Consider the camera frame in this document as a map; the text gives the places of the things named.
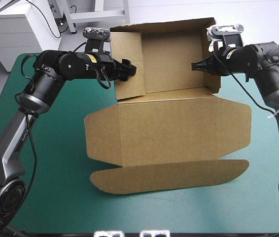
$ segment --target power cord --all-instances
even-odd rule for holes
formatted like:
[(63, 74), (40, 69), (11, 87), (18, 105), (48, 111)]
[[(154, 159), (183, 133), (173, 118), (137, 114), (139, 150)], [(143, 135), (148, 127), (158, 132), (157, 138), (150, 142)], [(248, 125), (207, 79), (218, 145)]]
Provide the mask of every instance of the power cord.
[[(75, 7), (75, 13), (77, 13), (77, 6), (76, 5), (73, 5), (74, 7)], [(67, 24), (67, 28), (65, 29), (65, 30), (63, 30), (63, 31), (60, 31), (60, 33), (64, 33), (65, 31), (67, 31), (68, 29), (69, 29), (69, 25)]]
[(76, 49), (74, 49), (74, 53), (77, 51), (77, 50), (79, 50), (79, 48), (80, 47), (82, 47), (83, 45), (85, 45), (87, 42), (84, 42), (84, 43), (81, 43), (79, 46), (77, 46), (77, 48)]
[[(50, 29), (50, 32), (52, 33), (52, 35), (53, 35), (55, 38), (59, 39), (59, 38), (61, 37), (61, 33), (64, 33), (65, 31), (68, 30), (69, 26), (67, 26), (67, 28), (66, 28), (64, 31), (60, 31), (60, 29), (58, 29), (58, 30), (59, 30), (59, 33), (60, 33), (60, 36), (56, 36), (56, 35), (54, 34), (54, 32), (52, 31), (50, 24), (48, 23), (48, 21), (47, 21), (45, 15), (44, 15), (43, 12), (40, 10), (40, 8), (38, 8), (37, 5), (35, 5), (34, 3), (30, 2), (29, 0), (25, 0), (25, 1), (27, 1), (27, 2), (30, 3), (32, 6), (34, 6), (36, 9), (38, 9), (38, 11), (41, 13), (41, 15), (43, 16), (43, 18), (45, 19), (46, 24), (47, 24), (48, 28)], [(75, 7), (75, 13), (77, 13), (77, 6), (76, 6), (76, 5), (73, 5), (73, 6)]]
[[(254, 104), (259, 107), (260, 109), (262, 110), (265, 110), (265, 111), (268, 111), (270, 112), (271, 114), (274, 114), (274, 111), (268, 109), (268, 108), (265, 108), (261, 105), (258, 104), (258, 102), (252, 97), (252, 95), (245, 89), (245, 87), (241, 84), (241, 82), (235, 77), (235, 75), (227, 68), (227, 66), (218, 58), (218, 56), (216, 55), (216, 53), (213, 51), (212, 52), (214, 57), (217, 59), (217, 61), (226, 69), (226, 71), (235, 79), (235, 81), (238, 83), (238, 85), (244, 90), (244, 92), (249, 96), (249, 98), (254, 102)], [(276, 121), (277, 121), (277, 125), (278, 125), (278, 131), (279, 131), (279, 118), (278, 116), (275, 116), (276, 118)]]
[[(20, 93), (17, 93), (15, 94), (15, 100), (16, 102), (18, 103), (18, 105), (24, 109), (24, 111), (27, 111), (23, 106), (22, 104), (20, 103), (20, 101), (18, 100), (18, 96), (21, 95), (21, 92)], [(36, 148), (35, 148), (35, 143), (34, 143), (34, 140), (33, 140), (33, 136), (32, 136), (32, 132), (31, 132), (31, 126), (30, 126), (30, 121), (29, 121), (29, 114), (27, 112), (24, 112), (25, 113), (25, 116), (26, 116), (26, 124), (27, 124), (27, 131), (28, 131), (28, 134), (29, 134), (29, 138), (30, 138), (30, 143), (31, 143), (31, 147), (32, 147), (32, 152), (33, 152), (33, 155), (34, 155), (34, 166), (33, 166), (33, 171), (32, 171), (32, 176), (31, 176), (31, 180), (29, 182), (29, 185), (28, 185), (28, 188), (27, 188), (27, 191), (22, 199), (22, 201), (20, 202), (19, 204), (19, 207), (18, 209), (23, 205), (24, 201), (26, 200), (27, 196), (29, 195), (29, 192), (33, 186), (33, 183), (34, 183), (34, 180), (35, 180), (35, 173), (36, 173), (36, 167), (37, 167), (37, 154), (36, 154)], [(2, 235), (2, 232), (4, 231), (5, 227), (8, 225), (9, 223), (4, 223), (1, 227), (0, 227), (0, 236)]]
[(60, 36), (56, 36), (56, 35), (54, 34), (54, 32), (52, 31), (52, 29), (51, 29), (51, 27), (50, 27), (50, 24), (48, 23), (48, 21), (47, 21), (45, 15), (44, 15), (43, 12), (40, 10), (40, 8), (38, 8), (34, 3), (30, 2), (29, 0), (25, 0), (25, 1), (27, 1), (27, 2), (30, 3), (32, 6), (34, 6), (36, 9), (38, 9), (38, 11), (41, 13), (41, 15), (43, 16), (43, 18), (45, 19), (46, 24), (47, 24), (47, 26), (49, 27), (49, 29), (50, 29), (52, 35), (53, 35), (55, 38), (59, 39), (59, 38), (61, 37), (61, 33), (60, 33)]

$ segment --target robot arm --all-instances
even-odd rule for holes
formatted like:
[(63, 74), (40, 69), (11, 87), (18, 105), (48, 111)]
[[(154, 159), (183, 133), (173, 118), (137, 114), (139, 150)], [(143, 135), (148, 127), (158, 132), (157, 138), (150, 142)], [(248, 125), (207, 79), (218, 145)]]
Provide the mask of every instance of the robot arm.
[[(108, 30), (86, 28), (84, 36), (89, 42), (84, 54), (47, 50), (36, 58), (33, 64), (35, 73), (31, 78), (22, 70), (22, 75), (30, 82), (15, 95), (20, 108), (0, 134), (0, 235), (26, 236), (7, 226), (27, 193), (24, 182), (19, 179), (25, 171), (18, 156), (35, 120), (49, 111), (65, 82), (97, 79), (103, 88), (109, 89), (112, 80), (125, 81), (136, 73), (136, 67), (129, 60), (117, 62), (109, 52), (103, 51), (104, 41), (110, 36)], [(24, 58), (22, 67), (30, 56)]]
[(209, 27), (213, 55), (192, 63), (192, 70), (220, 76), (245, 73), (246, 81), (253, 78), (265, 104), (276, 111), (272, 116), (279, 123), (279, 45), (269, 42), (243, 47), (242, 31), (241, 25)]

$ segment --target open cardboard box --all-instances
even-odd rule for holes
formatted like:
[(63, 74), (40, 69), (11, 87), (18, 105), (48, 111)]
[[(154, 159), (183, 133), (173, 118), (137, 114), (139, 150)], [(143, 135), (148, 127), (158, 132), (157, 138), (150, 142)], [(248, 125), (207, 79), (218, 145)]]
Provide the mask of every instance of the open cardboard box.
[(214, 96), (220, 77), (191, 70), (209, 56), (206, 28), (213, 24), (204, 18), (111, 28), (112, 56), (129, 59), (137, 73), (115, 83), (117, 105), (85, 119), (88, 156), (121, 166), (91, 175), (99, 189), (210, 186), (248, 168), (247, 160), (218, 159), (250, 143), (250, 107)]

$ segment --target box flap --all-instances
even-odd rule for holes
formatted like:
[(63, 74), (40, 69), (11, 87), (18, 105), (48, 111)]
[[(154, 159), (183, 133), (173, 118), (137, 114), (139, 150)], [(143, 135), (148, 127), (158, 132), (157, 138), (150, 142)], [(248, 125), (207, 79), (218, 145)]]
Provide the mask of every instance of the box flap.
[(188, 162), (246, 147), (251, 108), (215, 96), (125, 103), (89, 115), (86, 124), (91, 158), (123, 167)]
[(85, 118), (87, 153), (90, 158), (122, 165), (119, 107), (113, 105)]
[(208, 88), (192, 88), (185, 90), (171, 90), (164, 92), (147, 93), (145, 96), (134, 97), (125, 100), (119, 100), (119, 104), (130, 104), (149, 101), (165, 101), (165, 100), (186, 100), (196, 98), (214, 98), (213, 91)]
[(125, 58), (137, 67), (135, 76), (129, 77), (127, 82), (115, 81), (116, 99), (144, 95), (144, 65), (140, 33), (112, 33), (111, 52), (117, 61), (121, 62)]
[(97, 171), (90, 180), (107, 193), (133, 194), (219, 185), (239, 177), (248, 166), (244, 159), (145, 165)]
[(215, 24), (214, 18), (200, 18), (182, 21), (130, 24), (110, 28), (111, 32), (140, 32), (145, 34), (193, 31), (208, 24)]

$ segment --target white drawer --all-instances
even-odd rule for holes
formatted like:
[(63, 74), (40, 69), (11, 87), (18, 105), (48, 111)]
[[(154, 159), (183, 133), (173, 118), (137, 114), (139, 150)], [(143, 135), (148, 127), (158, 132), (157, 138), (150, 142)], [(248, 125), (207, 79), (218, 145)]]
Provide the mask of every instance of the white drawer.
[(40, 47), (15, 47), (15, 48), (0, 48), (0, 62), (5, 67), (6, 71), (11, 72), (11, 69), (20, 54), (23, 53), (41, 53)]
[(0, 33), (30, 33), (31, 26), (25, 17), (0, 18)]
[(34, 33), (0, 34), (0, 48), (40, 47)]

